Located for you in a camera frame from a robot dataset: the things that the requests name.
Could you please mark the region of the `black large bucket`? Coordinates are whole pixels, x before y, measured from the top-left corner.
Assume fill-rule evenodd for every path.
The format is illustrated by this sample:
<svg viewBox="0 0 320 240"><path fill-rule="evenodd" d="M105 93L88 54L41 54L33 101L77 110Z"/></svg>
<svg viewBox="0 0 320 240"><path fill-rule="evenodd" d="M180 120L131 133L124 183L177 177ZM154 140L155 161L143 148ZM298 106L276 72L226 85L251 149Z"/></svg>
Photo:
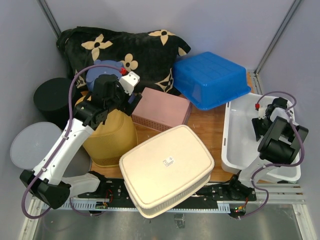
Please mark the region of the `black large bucket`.
<svg viewBox="0 0 320 240"><path fill-rule="evenodd" d="M33 102L45 119L62 130L69 120L71 82L70 79L64 77L49 79L41 84L33 95Z"/></svg>

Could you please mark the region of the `grey bucket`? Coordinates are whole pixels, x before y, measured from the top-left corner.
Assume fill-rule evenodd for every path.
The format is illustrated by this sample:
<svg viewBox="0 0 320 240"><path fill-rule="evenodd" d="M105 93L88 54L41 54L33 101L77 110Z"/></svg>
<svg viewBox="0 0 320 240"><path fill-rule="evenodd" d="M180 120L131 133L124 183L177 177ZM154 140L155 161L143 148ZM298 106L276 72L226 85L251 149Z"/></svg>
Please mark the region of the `grey bucket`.
<svg viewBox="0 0 320 240"><path fill-rule="evenodd" d="M58 140L62 130L50 122L34 123L22 130L12 142L10 157L12 162L24 170L32 170L47 155ZM86 174L92 160L81 147L66 168L63 177L76 177Z"/></svg>

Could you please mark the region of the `blue bucket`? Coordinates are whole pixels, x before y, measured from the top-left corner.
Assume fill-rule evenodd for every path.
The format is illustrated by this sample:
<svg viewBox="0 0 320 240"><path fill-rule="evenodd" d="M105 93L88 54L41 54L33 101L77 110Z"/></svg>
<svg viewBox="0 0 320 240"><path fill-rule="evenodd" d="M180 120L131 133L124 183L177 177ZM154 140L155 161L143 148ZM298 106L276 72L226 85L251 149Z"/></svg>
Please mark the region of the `blue bucket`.
<svg viewBox="0 0 320 240"><path fill-rule="evenodd" d="M94 65L108 65L108 66L114 66L116 68L123 68L124 65L121 61L114 61L114 60L95 60ZM86 73L86 85L89 91L93 91L95 80L100 75L115 75L117 79L119 80L122 77L122 74L113 68L109 67L95 67L91 68Z"/></svg>

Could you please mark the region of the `pink small tray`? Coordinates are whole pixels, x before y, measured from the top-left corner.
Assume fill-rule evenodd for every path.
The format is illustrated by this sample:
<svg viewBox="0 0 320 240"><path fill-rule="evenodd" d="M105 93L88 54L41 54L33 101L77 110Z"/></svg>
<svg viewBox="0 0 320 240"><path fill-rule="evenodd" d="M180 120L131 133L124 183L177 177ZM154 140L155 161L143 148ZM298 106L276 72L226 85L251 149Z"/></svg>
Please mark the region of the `pink small tray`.
<svg viewBox="0 0 320 240"><path fill-rule="evenodd" d="M158 132L187 124L192 110L189 100L147 87L141 95L131 115L134 123Z"/></svg>

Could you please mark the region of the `blue rimmed white tub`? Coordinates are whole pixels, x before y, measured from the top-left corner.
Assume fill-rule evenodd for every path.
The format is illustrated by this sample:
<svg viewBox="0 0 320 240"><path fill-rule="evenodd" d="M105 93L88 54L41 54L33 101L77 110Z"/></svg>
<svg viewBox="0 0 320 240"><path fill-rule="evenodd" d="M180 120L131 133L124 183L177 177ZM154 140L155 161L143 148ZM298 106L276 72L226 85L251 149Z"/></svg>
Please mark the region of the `blue rimmed white tub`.
<svg viewBox="0 0 320 240"><path fill-rule="evenodd" d="M256 141L252 119L258 117L255 104L261 96L248 93L227 103L221 150L221 167L236 174L248 167L258 156L260 141ZM262 181L295 183L301 178L301 167L279 167L268 172Z"/></svg>

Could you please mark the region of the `yellow slatted basket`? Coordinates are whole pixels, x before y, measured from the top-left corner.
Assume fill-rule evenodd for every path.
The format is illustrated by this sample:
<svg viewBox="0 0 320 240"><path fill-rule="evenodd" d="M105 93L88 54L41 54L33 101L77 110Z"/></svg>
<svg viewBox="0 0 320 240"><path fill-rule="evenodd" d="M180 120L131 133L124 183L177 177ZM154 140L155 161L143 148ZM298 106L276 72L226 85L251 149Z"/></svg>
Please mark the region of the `yellow slatted basket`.
<svg viewBox="0 0 320 240"><path fill-rule="evenodd" d="M83 143L94 164L101 168L117 166L120 158L137 145L138 134L132 118L117 109Z"/></svg>

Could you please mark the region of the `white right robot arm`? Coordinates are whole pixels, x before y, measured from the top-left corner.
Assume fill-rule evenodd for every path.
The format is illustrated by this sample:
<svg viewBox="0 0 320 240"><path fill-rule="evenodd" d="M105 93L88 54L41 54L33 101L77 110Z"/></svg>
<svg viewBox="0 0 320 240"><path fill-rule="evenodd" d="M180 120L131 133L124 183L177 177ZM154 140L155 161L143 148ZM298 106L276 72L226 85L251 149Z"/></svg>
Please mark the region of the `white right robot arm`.
<svg viewBox="0 0 320 240"><path fill-rule="evenodd" d="M309 130L296 123L296 101L249 93L227 103L222 138L222 168L232 173L219 187L232 201L255 201L260 180L299 179Z"/></svg>

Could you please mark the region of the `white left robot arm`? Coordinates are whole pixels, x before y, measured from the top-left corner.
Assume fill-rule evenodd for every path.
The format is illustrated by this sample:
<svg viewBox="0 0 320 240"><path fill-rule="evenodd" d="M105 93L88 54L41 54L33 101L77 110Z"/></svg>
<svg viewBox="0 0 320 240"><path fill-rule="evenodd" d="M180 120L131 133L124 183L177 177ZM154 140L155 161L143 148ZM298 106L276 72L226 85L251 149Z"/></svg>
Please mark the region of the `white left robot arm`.
<svg viewBox="0 0 320 240"><path fill-rule="evenodd" d="M107 179L101 174L90 171L65 178L64 173L79 148L106 122L110 112L119 110L128 116L132 114L142 98L141 94L132 96L139 81L140 77L132 71L121 78L114 74L96 78L93 91L75 105L72 119L48 154L33 170L21 173L19 178L27 192L51 209L58 209L68 199L81 194L103 197L107 193Z"/></svg>

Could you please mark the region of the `beige perforated basket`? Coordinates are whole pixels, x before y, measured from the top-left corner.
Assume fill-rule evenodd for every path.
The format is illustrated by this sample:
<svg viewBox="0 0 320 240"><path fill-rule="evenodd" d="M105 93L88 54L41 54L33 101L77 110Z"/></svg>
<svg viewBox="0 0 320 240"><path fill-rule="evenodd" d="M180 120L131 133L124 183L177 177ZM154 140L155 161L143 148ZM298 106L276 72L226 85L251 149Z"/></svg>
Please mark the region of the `beige perforated basket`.
<svg viewBox="0 0 320 240"><path fill-rule="evenodd" d="M155 218L185 201L211 178L215 161L187 125L161 132L125 153L119 167L139 213Z"/></svg>

